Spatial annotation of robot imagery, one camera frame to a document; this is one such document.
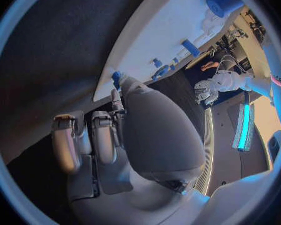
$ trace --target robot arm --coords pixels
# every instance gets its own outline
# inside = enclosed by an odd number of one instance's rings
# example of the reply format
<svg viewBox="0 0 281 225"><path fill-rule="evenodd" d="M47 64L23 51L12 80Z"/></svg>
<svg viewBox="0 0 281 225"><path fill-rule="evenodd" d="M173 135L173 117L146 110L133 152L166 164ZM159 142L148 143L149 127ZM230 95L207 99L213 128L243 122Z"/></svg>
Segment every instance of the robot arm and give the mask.
<svg viewBox="0 0 281 225"><path fill-rule="evenodd" d="M244 91L255 91L261 95L271 98L271 80L254 78L246 73L239 75L234 71L220 70L212 79L198 82L195 87L196 101L198 104L205 100L206 105L215 102L219 92L229 92L242 89Z"/></svg>

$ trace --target blue light strip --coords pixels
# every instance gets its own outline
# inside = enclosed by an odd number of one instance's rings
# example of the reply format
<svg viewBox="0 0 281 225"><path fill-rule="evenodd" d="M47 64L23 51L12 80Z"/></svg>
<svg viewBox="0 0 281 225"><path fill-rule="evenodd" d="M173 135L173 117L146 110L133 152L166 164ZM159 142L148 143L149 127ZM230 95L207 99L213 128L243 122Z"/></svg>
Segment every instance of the blue light strip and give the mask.
<svg viewBox="0 0 281 225"><path fill-rule="evenodd" d="M249 123L250 123L250 105L246 104L244 105L242 132L238 144L238 149L242 151L244 151L246 147L246 141L249 131Z"/></svg>

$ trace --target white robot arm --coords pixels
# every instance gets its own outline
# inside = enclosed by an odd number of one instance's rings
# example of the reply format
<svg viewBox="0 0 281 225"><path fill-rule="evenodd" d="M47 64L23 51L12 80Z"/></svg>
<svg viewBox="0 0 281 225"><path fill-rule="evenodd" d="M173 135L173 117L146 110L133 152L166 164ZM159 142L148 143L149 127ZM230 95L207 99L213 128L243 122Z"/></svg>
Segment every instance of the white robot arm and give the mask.
<svg viewBox="0 0 281 225"><path fill-rule="evenodd" d="M249 73L239 75L234 71L220 70L212 79L198 82L195 87L196 102L205 100L206 105L215 102L219 92L229 92L242 89L255 91L270 98L271 81L269 79L254 78Z"/></svg>

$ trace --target glowing blue light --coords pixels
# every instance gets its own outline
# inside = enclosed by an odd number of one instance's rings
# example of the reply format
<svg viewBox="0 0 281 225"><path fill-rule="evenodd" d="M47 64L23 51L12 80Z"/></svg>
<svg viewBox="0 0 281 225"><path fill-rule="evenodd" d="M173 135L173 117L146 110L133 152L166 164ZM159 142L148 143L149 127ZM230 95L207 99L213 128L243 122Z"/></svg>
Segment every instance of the glowing blue light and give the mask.
<svg viewBox="0 0 281 225"><path fill-rule="evenodd" d="M241 132L241 137L240 137L239 144L238 144L239 150L245 150L248 131L249 131L249 123L250 123L250 105L246 104L244 106L244 111L243 111L242 132Z"/></svg>

